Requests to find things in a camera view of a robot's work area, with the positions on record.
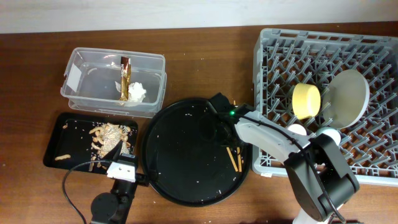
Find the yellow bowl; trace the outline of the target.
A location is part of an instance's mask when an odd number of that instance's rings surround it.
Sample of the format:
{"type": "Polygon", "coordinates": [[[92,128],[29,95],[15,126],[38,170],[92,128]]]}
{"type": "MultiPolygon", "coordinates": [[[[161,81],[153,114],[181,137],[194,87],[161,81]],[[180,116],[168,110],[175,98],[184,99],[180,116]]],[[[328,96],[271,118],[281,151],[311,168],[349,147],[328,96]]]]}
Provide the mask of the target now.
{"type": "Polygon", "coordinates": [[[321,107],[321,96],[315,85],[298,83],[292,94],[292,109],[298,119],[315,117],[321,107]]]}

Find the brown coffee sachet wrapper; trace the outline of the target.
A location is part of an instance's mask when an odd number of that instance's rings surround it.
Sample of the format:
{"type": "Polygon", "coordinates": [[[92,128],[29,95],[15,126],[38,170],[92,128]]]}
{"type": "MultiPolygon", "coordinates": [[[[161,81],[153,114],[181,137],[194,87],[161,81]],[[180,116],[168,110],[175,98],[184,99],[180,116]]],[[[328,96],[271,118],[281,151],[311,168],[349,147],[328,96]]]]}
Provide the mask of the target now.
{"type": "Polygon", "coordinates": [[[131,76],[131,59],[128,57],[121,57],[121,101],[128,100],[128,88],[130,85],[131,76]]]}

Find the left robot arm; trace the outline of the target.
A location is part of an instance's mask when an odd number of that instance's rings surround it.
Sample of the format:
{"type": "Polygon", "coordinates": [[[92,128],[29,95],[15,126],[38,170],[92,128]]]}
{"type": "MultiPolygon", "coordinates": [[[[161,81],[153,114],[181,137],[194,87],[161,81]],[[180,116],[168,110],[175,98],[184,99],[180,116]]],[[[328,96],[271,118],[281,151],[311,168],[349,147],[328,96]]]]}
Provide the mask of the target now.
{"type": "Polygon", "coordinates": [[[114,180],[110,192],[97,195],[91,203],[94,224],[126,223],[138,186],[149,185],[149,176],[137,172],[138,158],[121,152],[123,142],[105,155],[109,159],[106,176],[114,180]]]}

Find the pink plastic cup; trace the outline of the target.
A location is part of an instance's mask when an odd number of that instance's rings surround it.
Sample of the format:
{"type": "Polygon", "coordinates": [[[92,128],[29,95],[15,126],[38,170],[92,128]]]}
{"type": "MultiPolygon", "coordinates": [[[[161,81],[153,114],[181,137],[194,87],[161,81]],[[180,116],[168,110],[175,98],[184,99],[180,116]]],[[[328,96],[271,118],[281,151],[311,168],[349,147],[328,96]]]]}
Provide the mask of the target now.
{"type": "Polygon", "coordinates": [[[299,135],[303,135],[303,136],[307,135],[306,129],[300,124],[291,124],[290,126],[287,127],[287,129],[289,131],[299,134],[299,135]]]}

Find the white tissue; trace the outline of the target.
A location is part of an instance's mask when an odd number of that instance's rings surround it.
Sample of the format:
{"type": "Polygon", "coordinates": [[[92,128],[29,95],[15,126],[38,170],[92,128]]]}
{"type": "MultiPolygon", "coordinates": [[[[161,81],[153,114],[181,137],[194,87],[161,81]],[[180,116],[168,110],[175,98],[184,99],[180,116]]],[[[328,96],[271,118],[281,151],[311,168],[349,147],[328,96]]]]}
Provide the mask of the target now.
{"type": "Polygon", "coordinates": [[[133,103],[142,103],[146,97],[146,89],[139,82],[130,84],[127,88],[122,88],[121,84],[115,82],[116,90],[121,94],[120,104],[123,105],[125,101],[133,103]]]}

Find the white round plate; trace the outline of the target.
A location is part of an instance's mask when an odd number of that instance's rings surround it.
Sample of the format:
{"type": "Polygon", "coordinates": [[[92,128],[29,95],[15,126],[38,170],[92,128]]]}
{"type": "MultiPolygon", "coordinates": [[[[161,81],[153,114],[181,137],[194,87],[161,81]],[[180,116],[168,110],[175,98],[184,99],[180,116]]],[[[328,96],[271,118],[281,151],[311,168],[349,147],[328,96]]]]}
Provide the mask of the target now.
{"type": "Polygon", "coordinates": [[[368,81],[357,70],[345,70],[332,79],[323,97],[322,116],[329,126],[343,129],[354,125],[369,104],[368,81]]]}

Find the light blue plastic cup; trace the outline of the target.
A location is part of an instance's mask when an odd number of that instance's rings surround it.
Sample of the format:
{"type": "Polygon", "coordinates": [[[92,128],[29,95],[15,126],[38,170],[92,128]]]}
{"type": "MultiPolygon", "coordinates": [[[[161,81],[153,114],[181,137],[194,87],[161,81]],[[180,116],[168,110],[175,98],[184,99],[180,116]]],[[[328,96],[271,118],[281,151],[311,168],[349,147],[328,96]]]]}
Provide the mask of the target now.
{"type": "Polygon", "coordinates": [[[335,144],[336,144],[337,146],[340,145],[340,142],[341,142],[340,133],[339,133],[336,129],[334,129],[334,128],[331,128],[331,127],[322,127],[322,128],[320,128],[320,129],[318,129],[318,130],[315,132],[315,134],[316,134],[316,136],[319,136],[319,135],[321,135],[321,134],[325,134],[325,135],[331,137],[331,138],[334,140],[334,142],[335,142],[335,144]]]}

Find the food scraps peanuts and rice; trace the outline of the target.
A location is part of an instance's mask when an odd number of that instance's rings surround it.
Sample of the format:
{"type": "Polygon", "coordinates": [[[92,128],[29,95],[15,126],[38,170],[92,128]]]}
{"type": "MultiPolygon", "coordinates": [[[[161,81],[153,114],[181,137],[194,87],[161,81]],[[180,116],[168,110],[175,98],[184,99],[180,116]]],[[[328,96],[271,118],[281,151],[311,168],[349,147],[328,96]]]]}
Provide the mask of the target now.
{"type": "MultiPolygon", "coordinates": [[[[125,127],[122,125],[108,123],[102,126],[98,126],[90,131],[91,134],[95,133],[95,137],[93,138],[94,144],[92,146],[96,150],[98,150],[98,154],[100,156],[105,156],[110,150],[115,147],[115,145],[117,145],[120,140],[123,141],[123,148],[121,149],[121,152],[125,154],[128,153],[125,152],[125,149],[127,149],[130,144],[127,141],[128,132],[124,128],[125,127]]],[[[92,163],[90,165],[84,166],[82,169],[88,172],[101,173],[102,171],[106,170],[106,166],[100,163],[101,160],[91,160],[92,163]]]]}

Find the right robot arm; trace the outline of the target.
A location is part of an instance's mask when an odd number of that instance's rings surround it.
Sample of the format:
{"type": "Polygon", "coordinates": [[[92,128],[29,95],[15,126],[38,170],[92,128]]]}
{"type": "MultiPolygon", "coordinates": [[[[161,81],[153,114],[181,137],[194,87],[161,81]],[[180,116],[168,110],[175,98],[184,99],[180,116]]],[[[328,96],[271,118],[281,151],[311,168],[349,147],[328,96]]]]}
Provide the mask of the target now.
{"type": "Polygon", "coordinates": [[[295,218],[296,223],[331,222],[333,218],[346,223],[338,209],[358,192],[359,182],[331,137],[296,134],[250,105],[232,105],[221,93],[205,104],[210,114],[229,128],[233,142],[263,149],[283,164],[305,212],[295,218]]]}

